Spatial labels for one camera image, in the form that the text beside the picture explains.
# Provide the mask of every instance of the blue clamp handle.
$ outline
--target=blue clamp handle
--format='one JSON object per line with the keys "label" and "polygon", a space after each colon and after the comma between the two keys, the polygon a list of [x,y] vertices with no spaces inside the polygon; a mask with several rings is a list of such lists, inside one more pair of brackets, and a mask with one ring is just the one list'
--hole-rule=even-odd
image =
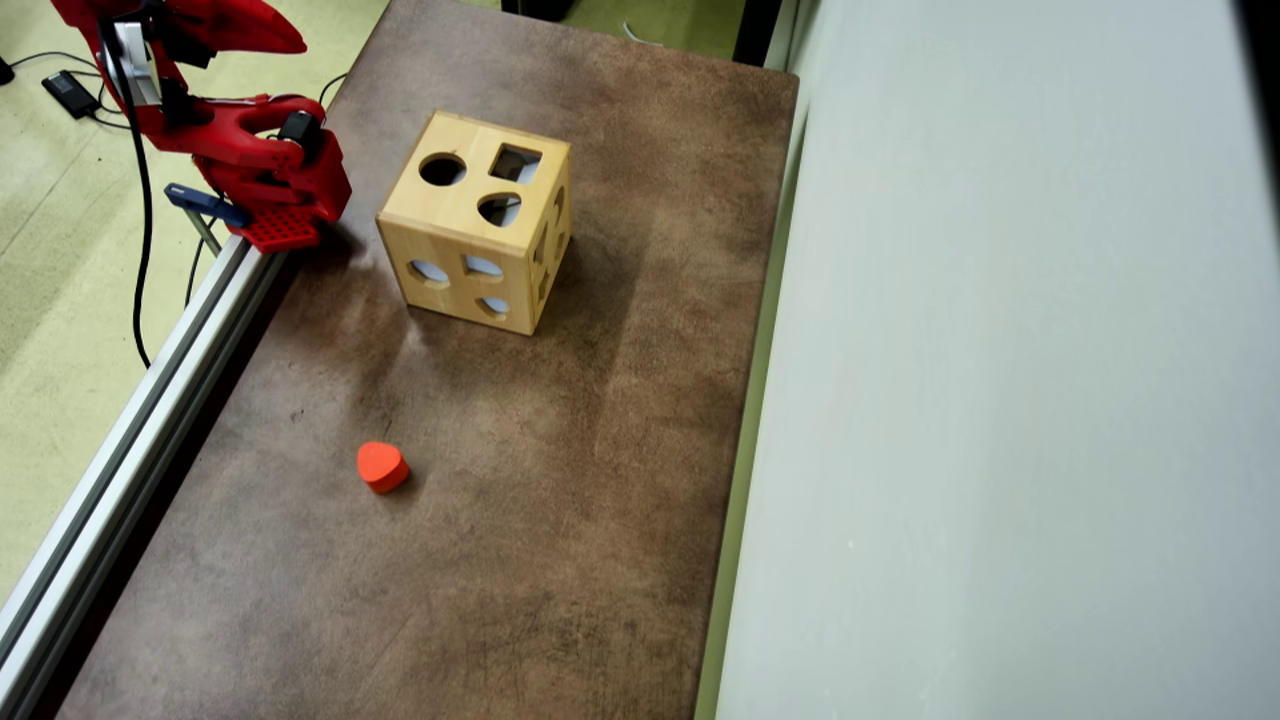
{"label": "blue clamp handle", "polygon": [[211,215],[233,228],[242,228],[250,222],[248,213],[244,210],[225,200],[219,200],[207,192],[200,192],[184,184],[172,182],[165,186],[164,193],[169,199],[169,202],[173,202],[175,206],[183,210],[195,210],[201,215]]}

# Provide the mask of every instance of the cube face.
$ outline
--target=cube face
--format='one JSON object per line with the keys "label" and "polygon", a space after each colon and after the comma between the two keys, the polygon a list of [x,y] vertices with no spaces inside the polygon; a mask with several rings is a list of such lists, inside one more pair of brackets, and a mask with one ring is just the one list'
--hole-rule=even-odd
{"label": "cube face", "polygon": [[532,334],[572,234],[570,147],[436,110],[378,229],[407,304]]}

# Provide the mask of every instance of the metal frame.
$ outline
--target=metal frame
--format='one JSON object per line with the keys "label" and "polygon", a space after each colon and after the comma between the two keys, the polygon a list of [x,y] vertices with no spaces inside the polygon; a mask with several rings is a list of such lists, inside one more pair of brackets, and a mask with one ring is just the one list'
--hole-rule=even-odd
{"label": "metal frame", "polygon": [[0,609],[0,717],[31,715],[285,260],[233,237]]}

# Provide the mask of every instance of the circular hole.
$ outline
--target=circular hole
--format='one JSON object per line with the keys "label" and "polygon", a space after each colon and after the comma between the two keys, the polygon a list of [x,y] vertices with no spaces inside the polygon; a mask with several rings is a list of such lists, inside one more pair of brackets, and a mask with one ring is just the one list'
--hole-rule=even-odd
{"label": "circular hole", "polygon": [[417,174],[422,176],[428,183],[445,187],[456,184],[467,174],[467,167],[462,158],[449,152],[430,155],[417,168]]}
{"label": "circular hole", "polygon": [[480,305],[480,309],[484,310],[486,315],[498,320],[506,318],[507,310],[511,310],[507,301],[500,297],[480,297],[476,300],[476,304]]}
{"label": "circular hole", "polygon": [[476,210],[489,224],[504,228],[516,222],[516,215],[520,214],[520,196],[515,192],[489,195],[480,200]]}
{"label": "circular hole", "polygon": [[408,264],[408,266],[413,272],[413,277],[428,286],[447,287],[449,284],[449,275],[434,263],[428,263],[426,260],[413,260]]}

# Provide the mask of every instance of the white wall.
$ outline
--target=white wall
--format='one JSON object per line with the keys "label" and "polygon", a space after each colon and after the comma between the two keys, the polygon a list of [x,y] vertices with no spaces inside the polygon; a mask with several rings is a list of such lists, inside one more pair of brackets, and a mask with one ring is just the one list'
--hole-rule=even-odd
{"label": "white wall", "polygon": [[819,19],[719,717],[1280,716],[1280,252],[1229,4]]}

